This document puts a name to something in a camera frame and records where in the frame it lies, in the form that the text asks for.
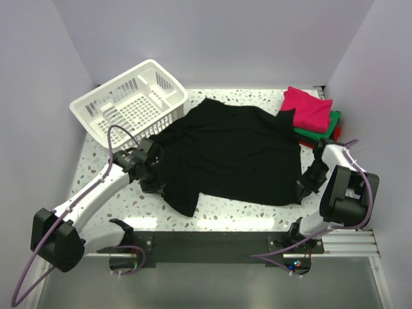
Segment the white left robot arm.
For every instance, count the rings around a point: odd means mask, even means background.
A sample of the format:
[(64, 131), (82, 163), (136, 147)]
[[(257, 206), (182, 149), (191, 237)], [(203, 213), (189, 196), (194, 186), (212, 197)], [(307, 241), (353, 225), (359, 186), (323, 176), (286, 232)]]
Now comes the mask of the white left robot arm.
[(144, 192), (162, 193), (163, 157), (162, 147), (148, 138), (137, 147), (111, 154), (104, 169), (76, 195), (51, 211), (42, 208), (35, 214), (32, 252), (61, 272), (68, 272), (86, 254), (109, 247), (129, 251), (135, 244), (134, 230), (120, 219), (111, 219), (108, 226), (90, 236), (83, 236), (82, 230), (107, 201), (134, 181)]

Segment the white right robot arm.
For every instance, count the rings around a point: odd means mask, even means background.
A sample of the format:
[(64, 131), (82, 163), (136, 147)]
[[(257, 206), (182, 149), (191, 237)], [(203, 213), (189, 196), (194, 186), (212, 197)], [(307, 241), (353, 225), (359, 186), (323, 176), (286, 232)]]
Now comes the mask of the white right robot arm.
[(310, 239), (320, 239), (337, 229), (361, 229), (371, 219), (380, 178), (359, 166), (350, 154), (352, 140), (346, 144), (322, 138), (313, 148), (314, 161), (297, 182), (299, 201), (326, 188), (319, 210), (292, 224), (286, 244), (300, 253)]

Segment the black t shirt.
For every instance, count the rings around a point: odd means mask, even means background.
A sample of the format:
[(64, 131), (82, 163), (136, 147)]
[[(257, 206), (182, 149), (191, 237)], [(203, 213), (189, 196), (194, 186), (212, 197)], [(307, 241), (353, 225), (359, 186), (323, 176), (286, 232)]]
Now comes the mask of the black t shirt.
[(163, 151), (163, 199), (188, 217), (200, 194), (270, 206), (296, 203), (301, 148), (293, 120), (291, 110), (271, 115), (206, 98), (151, 136)]

